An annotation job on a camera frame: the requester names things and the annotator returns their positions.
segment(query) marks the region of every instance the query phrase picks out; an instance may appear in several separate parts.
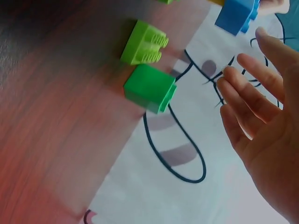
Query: toy brick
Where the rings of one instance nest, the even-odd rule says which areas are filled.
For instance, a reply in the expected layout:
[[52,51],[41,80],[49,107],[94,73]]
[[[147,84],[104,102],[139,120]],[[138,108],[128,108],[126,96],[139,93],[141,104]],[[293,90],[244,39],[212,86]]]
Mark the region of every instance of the toy brick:
[[169,5],[169,4],[171,4],[174,0],[158,0],[158,1],[163,2],[163,3],[167,4],[167,5]]
[[168,40],[165,33],[138,20],[121,55],[121,61],[131,65],[158,62],[162,55],[159,50],[166,47]]
[[237,35],[246,33],[257,17],[259,0],[226,0],[215,25]]
[[224,6],[225,3],[225,0],[209,0],[209,1],[220,6]]
[[177,86],[175,78],[147,64],[140,64],[124,85],[125,97],[152,111],[164,112]]

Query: light green building block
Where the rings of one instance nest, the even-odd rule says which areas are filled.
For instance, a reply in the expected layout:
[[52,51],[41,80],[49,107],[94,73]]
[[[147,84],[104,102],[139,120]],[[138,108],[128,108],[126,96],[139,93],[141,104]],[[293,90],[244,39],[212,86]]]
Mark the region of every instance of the light green building block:
[[140,64],[124,85],[125,97],[153,113],[164,112],[177,86],[175,78]]
[[121,61],[131,65],[158,62],[162,55],[159,50],[166,47],[168,40],[165,33],[138,20],[121,55]]
[[167,4],[167,5],[169,5],[169,4],[172,3],[174,0],[158,0],[158,1],[163,2],[163,3]]

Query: cartoon animal drawing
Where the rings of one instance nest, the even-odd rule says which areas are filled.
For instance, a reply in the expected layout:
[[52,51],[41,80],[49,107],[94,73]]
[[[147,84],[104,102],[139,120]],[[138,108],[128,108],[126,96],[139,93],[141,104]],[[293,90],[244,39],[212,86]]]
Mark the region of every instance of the cartoon animal drawing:
[[[171,72],[176,77],[178,90],[166,113],[154,115],[146,112],[143,116],[149,144],[158,159],[178,179],[189,183],[202,182],[210,163],[223,162],[222,158],[229,160],[225,150],[228,145],[221,145],[225,140],[213,138],[215,132],[223,132],[219,106],[225,102],[216,81],[222,76],[225,66],[239,69],[272,103],[282,107],[236,61],[239,53],[246,53],[274,69],[257,45],[255,29],[262,25],[270,35],[285,41],[280,20],[275,15],[257,18],[246,35],[234,37],[213,25],[219,11],[218,6],[211,7]],[[215,157],[209,158],[207,154],[219,156],[219,160],[215,161]]]

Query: wooden table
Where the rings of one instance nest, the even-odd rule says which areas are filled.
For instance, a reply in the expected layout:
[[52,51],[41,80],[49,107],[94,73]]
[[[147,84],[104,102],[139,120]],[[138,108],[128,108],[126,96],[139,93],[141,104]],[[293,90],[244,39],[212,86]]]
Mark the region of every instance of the wooden table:
[[0,223],[77,224],[142,108],[119,61],[135,19],[170,38],[169,72],[206,0],[5,0],[0,3]]

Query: black line drawing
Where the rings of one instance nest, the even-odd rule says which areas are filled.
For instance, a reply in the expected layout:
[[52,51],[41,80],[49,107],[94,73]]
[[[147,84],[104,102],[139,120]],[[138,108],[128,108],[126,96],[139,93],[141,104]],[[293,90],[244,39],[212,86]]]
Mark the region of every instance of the black line drawing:
[[[281,40],[284,41],[285,43],[285,40],[287,39],[296,39],[294,37],[289,37],[289,38],[286,38],[285,37],[285,30],[284,30],[284,26],[283,24],[281,23],[281,26],[282,26],[282,29],[283,29],[283,38],[281,38]],[[250,46],[252,47],[252,42],[256,40],[256,38],[252,38],[250,40]],[[217,89],[217,86],[216,86],[216,80],[217,78],[219,78],[223,73],[222,71],[219,72],[218,74],[216,74],[215,76],[213,77],[209,77],[206,73],[204,73],[204,71],[202,69],[199,68],[199,66],[194,62],[194,60],[190,57],[190,55],[188,54],[187,50],[184,50],[184,53],[185,53],[185,56],[188,58],[188,60],[190,61],[190,64],[188,65],[188,67],[186,68],[186,70],[181,73],[180,75],[178,75],[176,77],[176,82],[179,81],[183,76],[185,76],[192,67],[195,67],[199,73],[201,75],[203,75],[206,79],[207,79],[207,82],[204,83],[204,84],[207,84],[209,82],[211,82],[213,84],[213,88],[219,98],[219,103],[215,106],[215,108],[219,105],[223,105],[225,104],[224,102],[224,99],[222,98],[219,90]],[[268,62],[268,59],[264,56],[264,59],[265,59],[265,65],[268,66],[269,65],[269,62]],[[232,65],[232,63],[234,62],[235,60],[235,56],[228,62],[228,66]],[[247,71],[245,69],[243,69],[242,71],[242,74],[244,75]],[[261,84],[259,83],[258,80],[256,79],[252,79],[252,80],[249,80],[249,82],[251,82],[255,87],[258,87],[260,86]],[[277,106],[280,107],[280,102],[277,100]],[[202,176],[199,178],[199,179],[196,179],[196,180],[192,180],[192,179],[189,179],[189,178],[186,178],[182,175],[180,175],[178,172],[176,172],[172,167],[171,165],[169,165],[166,160],[162,157],[162,155],[160,154],[160,152],[157,150],[154,142],[153,142],[153,139],[150,135],[150,130],[149,130],[149,126],[148,126],[148,119],[147,119],[147,114],[145,113],[144,116],[143,116],[143,122],[144,122],[144,127],[145,127],[145,132],[146,132],[146,135],[147,135],[147,138],[148,138],[148,141],[149,141],[149,144],[152,148],[152,150],[154,151],[154,153],[156,154],[156,156],[158,157],[158,159],[161,161],[161,163],[169,170],[169,172],[171,172],[173,175],[175,175],[178,179],[182,180],[182,181],[185,181],[185,182],[189,182],[189,183],[200,183],[202,181],[204,181],[205,177],[206,177],[206,162],[204,160],[204,156],[203,154],[201,153],[200,151],[200,147],[198,145],[195,144],[194,140],[192,139],[192,137],[190,136],[190,134],[188,134],[188,132],[184,129],[183,125],[180,123],[180,121],[178,120],[178,118],[176,117],[175,115],[175,112],[173,111],[172,107],[171,107],[171,104],[168,105],[168,108],[169,108],[169,111],[170,111],[170,114],[171,116],[173,117],[173,119],[175,120],[176,124],[178,125],[178,127],[181,129],[182,133],[186,136],[186,138],[189,140],[189,142],[192,144],[192,146],[194,147],[194,150],[196,150],[197,154],[199,155],[199,158],[202,162],[202,167],[203,167],[203,174]]]

